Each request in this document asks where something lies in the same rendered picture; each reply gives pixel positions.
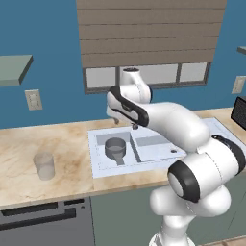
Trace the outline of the brown window blind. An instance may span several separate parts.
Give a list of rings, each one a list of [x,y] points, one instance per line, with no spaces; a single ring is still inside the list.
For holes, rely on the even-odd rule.
[[[212,62],[227,0],[76,0],[84,68]]]

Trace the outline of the black appliance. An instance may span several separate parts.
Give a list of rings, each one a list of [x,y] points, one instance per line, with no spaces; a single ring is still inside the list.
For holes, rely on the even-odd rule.
[[[246,131],[246,96],[237,96],[231,119]]]

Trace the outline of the grey dishwasher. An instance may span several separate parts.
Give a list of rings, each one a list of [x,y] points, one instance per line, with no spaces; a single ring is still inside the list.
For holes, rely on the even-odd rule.
[[[0,246],[95,246],[90,198],[0,210]]]

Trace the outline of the grey framed window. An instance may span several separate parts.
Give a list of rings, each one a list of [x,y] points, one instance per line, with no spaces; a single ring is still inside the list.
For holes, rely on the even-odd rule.
[[[156,65],[139,65],[143,81],[151,88],[205,86],[211,62],[185,62]],[[85,94],[104,93],[118,85],[126,66],[84,68]]]

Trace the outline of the grey-green cupboard door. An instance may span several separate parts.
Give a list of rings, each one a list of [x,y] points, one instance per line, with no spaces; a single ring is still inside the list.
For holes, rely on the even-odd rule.
[[[196,218],[188,234],[196,245],[246,234],[246,172],[226,183],[232,196],[229,210],[212,218]]]
[[[162,217],[150,208],[153,187],[91,198],[96,246],[148,246]]]

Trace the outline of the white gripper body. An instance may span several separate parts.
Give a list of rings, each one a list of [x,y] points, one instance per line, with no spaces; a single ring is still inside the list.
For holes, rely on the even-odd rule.
[[[113,111],[110,107],[107,107],[106,114],[108,117],[112,119],[117,118],[119,122],[123,121],[123,122],[132,124],[132,121],[130,119],[128,119],[126,116],[124,116],[120,112]]]

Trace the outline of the clear glass cup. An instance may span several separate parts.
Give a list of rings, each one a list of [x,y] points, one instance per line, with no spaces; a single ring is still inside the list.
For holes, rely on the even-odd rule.
[[[50,152],[40,152],[34,156],[34,164],[39,178],[48,181],[55,176],[54,158]]]

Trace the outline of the grey saucepan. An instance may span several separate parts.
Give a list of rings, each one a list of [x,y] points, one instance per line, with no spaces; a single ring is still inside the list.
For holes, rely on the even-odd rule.
[[[109,138],[105,142],[105,155],[115,160],[117,165],[124,164],[124,156],[126,155],[126,141],[119,137]]]

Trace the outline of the pale grey double sink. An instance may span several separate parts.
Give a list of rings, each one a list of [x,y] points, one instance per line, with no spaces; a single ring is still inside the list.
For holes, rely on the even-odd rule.
[[[187,148],[192,142],[184,126],[170,125],[165,131],[146,127],[89,131],[92,174],[95,178],[103,178],[173,167],[177,171],[188,169],[202,179],[215,177],[226,182],[244,169],[246,145],[214,118],[205,119],[203,124],[212,137],[191,154]],[[112,137],[126,141],[123,165],[117,165],[105,155],[105,142]]]

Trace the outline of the beige wall socket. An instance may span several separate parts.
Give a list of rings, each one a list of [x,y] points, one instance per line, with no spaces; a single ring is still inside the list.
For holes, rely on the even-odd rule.
[[[237,76],[234,81],[234,87],[232,90],[232,94],[241,93],[245,82],[246,82],[246,76]]]
[[[30,111],[40,111],[42,109],[42,103],[38,89],[26,90],[25,96]]]

